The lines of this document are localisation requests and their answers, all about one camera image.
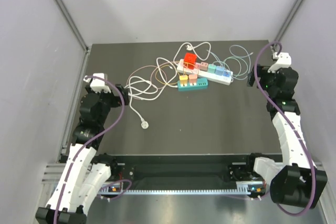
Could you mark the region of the light blue charger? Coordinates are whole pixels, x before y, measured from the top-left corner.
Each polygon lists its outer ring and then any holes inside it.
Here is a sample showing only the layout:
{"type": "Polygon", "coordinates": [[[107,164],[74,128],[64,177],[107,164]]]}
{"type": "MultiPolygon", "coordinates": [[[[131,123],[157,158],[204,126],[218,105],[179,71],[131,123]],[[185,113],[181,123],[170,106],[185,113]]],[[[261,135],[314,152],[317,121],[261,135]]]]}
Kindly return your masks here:
{"type": "Polygon", "coordinates": [[[215,69],[215,74],[218,76],[222,76],[224,74],[225,68],[221,66],[217,66],[215,69]]]}

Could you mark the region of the white power strip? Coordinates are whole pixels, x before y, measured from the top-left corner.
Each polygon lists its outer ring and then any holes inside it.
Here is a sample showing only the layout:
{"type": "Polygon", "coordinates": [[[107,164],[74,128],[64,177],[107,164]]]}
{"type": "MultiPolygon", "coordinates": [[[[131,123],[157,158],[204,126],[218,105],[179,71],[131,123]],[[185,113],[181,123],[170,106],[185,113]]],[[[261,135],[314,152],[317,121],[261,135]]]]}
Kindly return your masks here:
{"type": "Polygon", "coordinates": [[[213,81],[216,83],[224,84],[229,86],[233,81],[232,71],[226,71],[228,74],[217,75],[215,73],[210,73],[207,71],[199,70],[196,67],[194,69],[189,69],[183,66],[183,59],[181,59],[176,67],[177,71],[182,74],[196,74],[200,78],[206,78],[208,81],[213,81]]]}

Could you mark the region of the teal power strip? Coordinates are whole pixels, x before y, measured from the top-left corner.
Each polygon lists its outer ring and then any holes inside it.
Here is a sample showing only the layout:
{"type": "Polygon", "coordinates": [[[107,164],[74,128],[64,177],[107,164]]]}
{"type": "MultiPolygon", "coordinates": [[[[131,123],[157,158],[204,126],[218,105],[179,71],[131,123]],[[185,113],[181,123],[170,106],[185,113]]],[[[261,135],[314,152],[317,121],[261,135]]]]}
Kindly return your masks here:
{"type": "Polygon", "coordinates": [[[181,84],[181,82],[178,81],[177,86],[180,92],[204,90],[208,88],[208,80],[206,78],[198,78],[194,84],[190,84],[189,82],[187,84],[181,84]]]}

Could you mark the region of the salmon pink charger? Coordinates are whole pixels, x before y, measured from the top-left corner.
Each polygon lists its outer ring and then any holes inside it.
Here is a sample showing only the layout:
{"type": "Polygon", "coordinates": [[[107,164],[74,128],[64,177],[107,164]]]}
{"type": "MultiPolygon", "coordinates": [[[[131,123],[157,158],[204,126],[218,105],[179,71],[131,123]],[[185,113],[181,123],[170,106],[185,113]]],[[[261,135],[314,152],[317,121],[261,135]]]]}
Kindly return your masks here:
{"type": "Polygon", "coordinates": [[[188,76],[189,84],[190,85],[196,85],[197,84],[197,78],[198,78],[198,76],[196,74],[190,74],[188,76]]]}

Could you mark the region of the yellow charger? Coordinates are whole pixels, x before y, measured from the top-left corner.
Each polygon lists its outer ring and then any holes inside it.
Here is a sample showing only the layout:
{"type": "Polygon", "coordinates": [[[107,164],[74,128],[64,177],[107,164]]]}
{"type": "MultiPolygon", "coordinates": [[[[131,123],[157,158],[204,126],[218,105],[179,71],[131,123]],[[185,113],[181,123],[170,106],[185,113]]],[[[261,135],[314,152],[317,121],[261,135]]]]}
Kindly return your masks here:
{"type": "Polygon", "coordinates": [[[181,86],[186,86],[188,83],[188,75],[179,76],[179,82],[181,86]]]}

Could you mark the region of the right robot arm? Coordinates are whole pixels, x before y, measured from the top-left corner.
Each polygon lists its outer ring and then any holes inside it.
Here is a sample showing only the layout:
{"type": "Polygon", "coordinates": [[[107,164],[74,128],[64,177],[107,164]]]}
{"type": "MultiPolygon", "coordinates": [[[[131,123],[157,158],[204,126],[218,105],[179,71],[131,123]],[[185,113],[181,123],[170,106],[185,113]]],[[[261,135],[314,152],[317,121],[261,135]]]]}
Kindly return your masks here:
{"type": "Polygon", "coordinates": [[[291,67],[272,72],[261,65],[254,66],[249,74],[247,85],[256,84],[267,99],[266,108],[279,138],[282,166],[270,157],[253,154],[245,174],[252,180],[262,177],[274,203],[313,209],[328,177],[317,169],[303,138],[299,106],[293,99],[298,77],[291,67]]]}

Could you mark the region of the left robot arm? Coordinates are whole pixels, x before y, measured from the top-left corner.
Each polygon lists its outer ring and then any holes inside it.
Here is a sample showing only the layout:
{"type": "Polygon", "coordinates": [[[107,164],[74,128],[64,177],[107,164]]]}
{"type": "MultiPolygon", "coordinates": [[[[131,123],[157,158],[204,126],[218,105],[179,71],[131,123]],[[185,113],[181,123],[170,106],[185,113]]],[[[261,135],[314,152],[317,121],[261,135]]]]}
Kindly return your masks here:
{"type": "Polygon", "coordinates": [[[90,206],[103,184],[119,176],[114,157],[96,154],[110,110],[129,104],[128,90],[120,84],[116,88],[117,94],[113,94],[105,83],[86,85],[65,168],[46,206],[37,209],[38,223],[86,223],[90,206]]]}

